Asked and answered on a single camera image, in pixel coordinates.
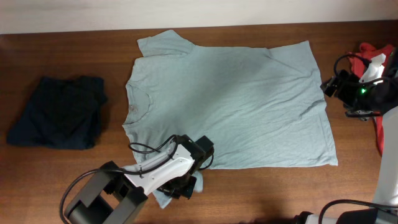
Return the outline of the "light blue t-shirt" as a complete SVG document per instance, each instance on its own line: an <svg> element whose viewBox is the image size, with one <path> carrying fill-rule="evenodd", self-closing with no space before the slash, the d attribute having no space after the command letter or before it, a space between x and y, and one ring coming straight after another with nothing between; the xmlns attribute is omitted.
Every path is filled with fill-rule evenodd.
<svg viewBox="0 0 398 224"><path fill-rule="evenodd" d="M213 142L211 169L338 164L309 42L203 47L167 30L137 44L123 124L137 162L146 146L185 134Z"/></svg>

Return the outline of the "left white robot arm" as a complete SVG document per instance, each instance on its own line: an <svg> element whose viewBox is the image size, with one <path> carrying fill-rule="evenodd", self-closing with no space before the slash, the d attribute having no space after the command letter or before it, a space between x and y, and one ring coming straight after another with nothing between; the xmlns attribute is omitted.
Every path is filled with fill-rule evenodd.
<svg viewBox="0 0 398 224"><path fill-rule="evenodd" d="M170 198L191 198L194 174L213 160L214 144L206 136L192 141L187 135L172 135L162 146L147 148L146 153L152 152L155 156L141 163L119 167L109 161L78 176L61 198L61 221L132 223L156 190Z"/></svg>

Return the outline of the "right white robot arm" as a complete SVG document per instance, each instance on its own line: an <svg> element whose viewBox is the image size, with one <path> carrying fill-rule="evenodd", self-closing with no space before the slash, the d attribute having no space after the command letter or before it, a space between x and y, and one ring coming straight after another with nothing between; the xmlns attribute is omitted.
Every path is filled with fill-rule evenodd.
<svg viewBox="0 0 398 224"><path fill-rule="evenodd" d="M386 76L368 82L360 81L356 85L365 91L357 94L354 105L361 109L370 109L373 113L368 114L369 117L382 116L384 149L373 202L334 200L326 204L320 214L302 212L294 217L293 223L397 223L397 72L387 72ZM366 208L344 212L338 218L327 218L326 211L338 204L354 204Z"/></svg>

